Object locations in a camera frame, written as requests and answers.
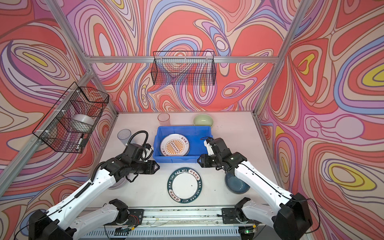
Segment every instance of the black wire basket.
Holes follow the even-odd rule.
[[[55,110],[59,113],[49,125],[44,130],[36,131],[46,114],[33,134],[56,152],[82,153],[108,102],[107,93],[77,86],[63,108]]]
[[[213,51],[154,51],[154,85],[215,85]]]

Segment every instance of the green bowl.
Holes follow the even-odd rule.
[[[212,127],[214,120],[207,114],[199,114],[193,119],[193,125],[195,126],[210,126]]]

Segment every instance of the cup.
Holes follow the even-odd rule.
[[[118,139],[126,145],[129,141],[129,137],[131,136],[131,131],[129,129],[123,129],[118,133]]]
[[[157,116],[157,119],[160,122],[160,126],[170,126],[170,117],[168,113],[160,113]]]

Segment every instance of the orange sunburst pattern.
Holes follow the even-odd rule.
[[[180,140],[172,139],[167,143],[166,149],[170,155],[177,155],[184,150],[184,144]]]

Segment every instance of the robotic arm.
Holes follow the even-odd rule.
[[[133,137],[139,133],[146,134],[143,145],[132,144]],[[148,160],[153,150],[150,152],[151,146],[146,143],[147,139],[146,131],[136,132],[122,154],[99,163],[92,177],[66,199],[46,212],[35,211],[29,219],[29,239],[76,240],[106,223],[115,221],[119,225],[125,224],[129,216],[128,207],[118,199],[87,215],[77,216],[121,178],[133,182],[138,174],[154,174],[160,168],[154,160]],[[136,174],[133,180],[127,177],[130,173]]]
[[[293,195],[266,178],[238,152],[231,153],[221,138],[204,140],[208,154],[197,162],[201,167],[215,167],[231,172],[235,177],[257,191],[269,206],[244,198],[236,206],[239,221],[257,220],[273,227],[283,240],[300,239],[312,226],[308,203],[303,195]]]

